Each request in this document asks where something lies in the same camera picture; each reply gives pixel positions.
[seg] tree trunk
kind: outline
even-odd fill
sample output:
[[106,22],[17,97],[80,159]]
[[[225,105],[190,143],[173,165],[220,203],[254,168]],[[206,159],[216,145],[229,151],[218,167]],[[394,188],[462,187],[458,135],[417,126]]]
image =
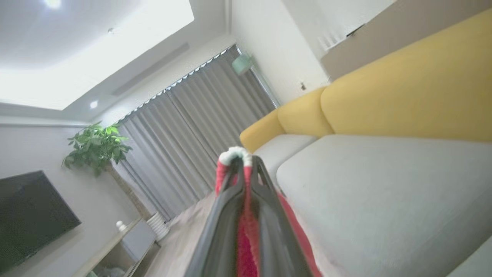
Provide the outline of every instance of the tree trunk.
[[123,179],[120,174],[116,171],[116,169],[113,167],[113,165],[109,164],[106,166],[106,171],[111,174],[111,176],[115,179],[116,183],[120,186],[120,188],[126,193],[128,198],[130,198],[131,202],[135,205],[135,208],[137,208],[138,213],[140,216],[147,221],[150,217],[151,214],[149,210],[144,206],[142,201],[135,195],[135,192],[133,192],[133,189],[131,188],[130,184]]

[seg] tv cabinet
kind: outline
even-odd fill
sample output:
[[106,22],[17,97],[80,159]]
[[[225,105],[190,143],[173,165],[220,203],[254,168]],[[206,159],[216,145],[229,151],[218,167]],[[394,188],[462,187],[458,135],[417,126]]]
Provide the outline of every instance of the tv cabinet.
[[97,274],[105,267],[120,268],[125,271],[124,277],[131,277],[151,247],[154,244],[159,246],[155,239],[155,233],[145,220],[135,220],[114,236],[72,277],[86,277],[92,271]]

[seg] red and white cloth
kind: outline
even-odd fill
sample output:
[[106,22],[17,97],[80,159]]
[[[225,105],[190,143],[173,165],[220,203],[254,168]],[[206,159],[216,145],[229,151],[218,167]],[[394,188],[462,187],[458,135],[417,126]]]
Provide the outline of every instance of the red and white cloth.
[[[254,217],[251,211],[251,172],[252,172],[252,154],[242,147],[231,147],[227,152],[222,153],[219,156],[217,162],[217,174],[215,182],[215,195],[218,196],[220,188],[224,181],[225,175],[232,160],[235,158],[241,158],[244,164],[245,183],[246,183],[246,197],[244,210],[239,219],[238,225],[238,260],[237,260],[237,276],[238,277],[257,277],[260,276],[260,253],[259,253],[259,225],[258,221]],[[304,230],[300,226],[296,219],[294,211],[290,207],[287,200],[277,193],[279,200],[284,208],[284,211],[289,218],[289,222],[294,229],[301,248],[304,251],[306,260],[309,263],[309,267],[315,277],[321,277],[321,273],[318,270],[314,254],[312,252],[311,244],[304,233]]]

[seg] wooden floor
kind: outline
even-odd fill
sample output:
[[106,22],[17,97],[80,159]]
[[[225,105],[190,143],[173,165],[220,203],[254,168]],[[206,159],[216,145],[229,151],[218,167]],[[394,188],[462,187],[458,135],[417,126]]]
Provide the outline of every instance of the wooden floor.
[[[148,255],[150,259],[143,261],[139,267],[142,273],[136,272],[135,276],[182,277],[212,209],[214,199],[214,195],[211,194],[176,217],[171,223],[171,231],[160,241],[161,248],[153,249],[153,253]],[[299,216],[297,218],[311,242],[316,263],[323,276],[346,276],[319,250],[317,239],[309,232],[302,219]]]

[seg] curtain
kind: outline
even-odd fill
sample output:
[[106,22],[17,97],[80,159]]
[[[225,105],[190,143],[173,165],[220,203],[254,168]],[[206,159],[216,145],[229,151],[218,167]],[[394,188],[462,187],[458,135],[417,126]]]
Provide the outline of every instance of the curtain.
[[212,192],[219,154],[275,107],[249,71],[237,76],[230,48],[121,121],[133,147],[123,168],[165,219]]

